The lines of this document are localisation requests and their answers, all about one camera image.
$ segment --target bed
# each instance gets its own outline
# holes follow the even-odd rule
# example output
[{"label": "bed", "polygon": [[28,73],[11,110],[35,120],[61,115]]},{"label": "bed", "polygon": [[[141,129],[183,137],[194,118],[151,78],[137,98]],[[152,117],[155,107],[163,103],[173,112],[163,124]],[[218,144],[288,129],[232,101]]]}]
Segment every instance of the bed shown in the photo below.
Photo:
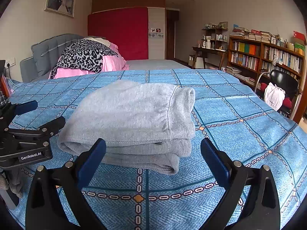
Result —
[{"label": "bed", "polygon": [[[31,46],[33,56],[20,62],[23,82],[34,82],[49,78],[51,70],[56,66],[62,52],[71,43],[84,37],[76,34],[63,34]],[[188,68],[172,60],[130,60],[130,70],[163,70]]]},{"label": "bed", "polygon": [[[191,156],[180,160],[179,172],[174,176],[100,164],[82,193],[108,229],[199,229],[224,193],[201,156],[204,137],[247,167],[268,164],[278,190],[281,228],[289,221],[307,193],[307,135],[230,74],[218,70],[129,70],[33,83],[9,80],[14,89],[12,103],[38,101],[35,111],[15,117],[10,127],[36,129],[56,117],[68,119],[87,94],[119,79],[194,88],[196,101],[191,118],[196,135]],[[59,150],[56,140],[57,136],[50,139],[53,159],[40,163],[47,168],[76,159]],[[23,228],[27,193],[38,165],[22,169],[24,197],[11,211]],[[58,193],[68,219],[77,223],[61,188]],[[230,223],[237,220],[247,194],[245,187]]]}]

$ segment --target wooden desk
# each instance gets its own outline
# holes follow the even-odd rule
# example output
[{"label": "wooden desk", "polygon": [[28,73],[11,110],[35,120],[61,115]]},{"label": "wooden desk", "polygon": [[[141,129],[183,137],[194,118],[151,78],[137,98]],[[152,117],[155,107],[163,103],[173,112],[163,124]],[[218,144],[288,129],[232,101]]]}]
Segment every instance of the wooden desk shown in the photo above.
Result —
[{"label": "wooden desk", "polygon": [[203,58],[204,68],[206,68],[205,67],[205,58],[207,58],[207,53],[213,53],[213,54],[220,55],[221,61],[220,61],[220,64],[219,64],[219,70],[222,69],[222,64],[224,62],[224,59],[227,56],[227,52],[218,51],[218,50],[211,49],[211,48],[203,48],[203,47],[193,47],[193,50],[195,51],[194,62],[193,62],[193,67],[192,67],[193,69],[195,69],[196,59],[197,59],[199,53],[201,53],[201,56]]}]

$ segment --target picture frame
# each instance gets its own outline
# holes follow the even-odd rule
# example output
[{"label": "picture frame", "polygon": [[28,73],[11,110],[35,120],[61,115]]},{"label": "picture frame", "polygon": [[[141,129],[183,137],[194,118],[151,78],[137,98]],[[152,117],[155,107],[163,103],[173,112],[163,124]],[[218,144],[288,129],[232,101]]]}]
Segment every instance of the picture frame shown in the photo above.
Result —
[{"label": "picture frame", "polygon": [[76,0],[45,0],[45,11],[75,17]]}]

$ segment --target metal screw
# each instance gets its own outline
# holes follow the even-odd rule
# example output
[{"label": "metal screw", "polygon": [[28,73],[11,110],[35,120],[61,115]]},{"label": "metal screw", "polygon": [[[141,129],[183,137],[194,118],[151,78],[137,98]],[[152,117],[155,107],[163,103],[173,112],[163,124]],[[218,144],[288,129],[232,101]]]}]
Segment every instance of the metal screw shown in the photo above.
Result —
[{"label": "metal screw", "polygon": [[270,167],[269,167],[269,165],[263,165],[263,168],[266,170],[266,171],[269,171],[270,170]]},{"label": "metal screw", "polygon": [[233,164],[238,168],[242,166],[242,163],[240,161],[234,161]]},{"label": "metal screw", "polygon": [[39,165],[38,167],[37,167],[37,171],[42,171],[44,169],[44,166],[43,165]]},{"label": "metal screw", "polygon": [[71,161],[68,161],[67,163],[65,163],[66,168],[71,168],[73,165],[74,165],[74,163],[71,162]]}]

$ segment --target leopard print blanket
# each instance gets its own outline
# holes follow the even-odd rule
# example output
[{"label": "leopard print blanket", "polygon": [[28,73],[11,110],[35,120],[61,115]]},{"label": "leopard print blanket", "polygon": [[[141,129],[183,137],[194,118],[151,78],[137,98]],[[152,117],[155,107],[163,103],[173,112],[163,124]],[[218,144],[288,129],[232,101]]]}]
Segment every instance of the leopard print blanket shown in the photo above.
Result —
[{"label": "leopard print blanket", "polygon": [[105,55],[118,54],[106,45],[91,40],[78,40],[65,48],[56,66],[51,70],[50,78],[56,76],[59,67],[80,69],[100,73]]}]

